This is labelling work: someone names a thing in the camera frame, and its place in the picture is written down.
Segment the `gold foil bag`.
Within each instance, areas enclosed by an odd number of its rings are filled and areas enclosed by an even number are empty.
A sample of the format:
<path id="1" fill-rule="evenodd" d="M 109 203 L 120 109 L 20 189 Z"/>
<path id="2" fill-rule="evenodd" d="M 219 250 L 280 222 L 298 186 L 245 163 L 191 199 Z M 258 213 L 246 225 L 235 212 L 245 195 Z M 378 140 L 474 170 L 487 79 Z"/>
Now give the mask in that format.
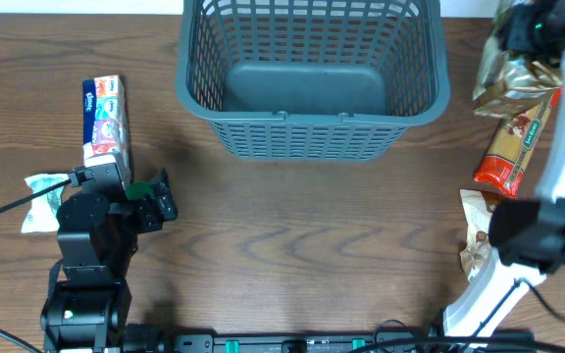
<path id="1" fill-rule="evenodd" d="M 473 113 L 507 118 L 523 113 L 562 85 L 557 63 L 535 47 L 533 32 L 547 1 L 501 1 L 473 88 Z"/>

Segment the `colourful tissue multipack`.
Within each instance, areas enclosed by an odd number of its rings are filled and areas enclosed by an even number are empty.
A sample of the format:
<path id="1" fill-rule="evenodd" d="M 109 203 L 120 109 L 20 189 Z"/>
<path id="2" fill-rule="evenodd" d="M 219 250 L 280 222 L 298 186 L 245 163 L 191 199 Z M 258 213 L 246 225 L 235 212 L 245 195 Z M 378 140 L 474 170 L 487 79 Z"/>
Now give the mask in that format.
<path id="1" fill-rule="evenodd" d="M 126 91 L 118 75 L 82 83 L 83 162 L 86 167 L 115 164 L 123 188 L 132 181 Z"/>

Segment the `red spaghetti packet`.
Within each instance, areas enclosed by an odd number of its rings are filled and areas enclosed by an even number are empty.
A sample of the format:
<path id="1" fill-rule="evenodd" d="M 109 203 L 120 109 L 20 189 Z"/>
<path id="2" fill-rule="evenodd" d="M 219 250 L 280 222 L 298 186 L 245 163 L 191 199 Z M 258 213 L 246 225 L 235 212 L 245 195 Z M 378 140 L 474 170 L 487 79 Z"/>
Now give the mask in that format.
<path id="1" fill-rule="evenodd" d="M 489 184 L 506 197 L 517 196 L 526 168 L 561 92 L 558 89 L 547 101 L 501 121 L 474 174 L 474 181 Z"/>

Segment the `beige snack pouch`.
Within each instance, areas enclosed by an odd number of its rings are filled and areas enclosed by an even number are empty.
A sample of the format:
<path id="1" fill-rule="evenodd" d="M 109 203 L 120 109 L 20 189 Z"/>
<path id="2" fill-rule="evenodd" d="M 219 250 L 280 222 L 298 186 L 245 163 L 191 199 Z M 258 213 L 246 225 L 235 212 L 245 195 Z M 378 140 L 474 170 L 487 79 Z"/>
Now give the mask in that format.
<path id="1" fill-rule="evenodd" d="M 467 223 L 466 246 L 460 252 L 460 261 L 467 280 L 472 281 L 485 267 L 491 251 L 488 240 L 491 216 L 505 198 L 471 189 L 461 189 L 460 196 Z"/>

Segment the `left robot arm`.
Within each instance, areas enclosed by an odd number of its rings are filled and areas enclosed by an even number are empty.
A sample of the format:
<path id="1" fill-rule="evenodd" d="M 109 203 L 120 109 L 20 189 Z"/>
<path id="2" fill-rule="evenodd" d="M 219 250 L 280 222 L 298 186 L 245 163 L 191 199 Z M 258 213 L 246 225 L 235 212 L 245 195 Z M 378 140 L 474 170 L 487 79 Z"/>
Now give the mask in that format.
<path id="1" fill-rule="evenodd" d="M 116 164 L 68 175 L 78 192 L 57 211 L 62 258 L 49 277 L 40 323 L 46 352 L 170 352 L 158 328 L 127 322 L 131 257 L 143 233 L 177 219 L 166 170 L 123 186 Z"/>

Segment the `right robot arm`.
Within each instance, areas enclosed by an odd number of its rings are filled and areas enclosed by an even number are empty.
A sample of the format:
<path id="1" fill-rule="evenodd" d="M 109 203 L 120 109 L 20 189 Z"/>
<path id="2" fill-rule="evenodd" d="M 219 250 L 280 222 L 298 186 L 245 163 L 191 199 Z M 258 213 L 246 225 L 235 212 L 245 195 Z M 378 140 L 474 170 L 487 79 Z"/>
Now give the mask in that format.
<path id="1" fill-rule="evenodd" d="M 500 119 L 462 192 L 468 287 L 430 328 L 436 352 L 535 350 L 497 326 L 565 265 L 565 0 L 503 1 L 484 47 L 473 110 Z"/>

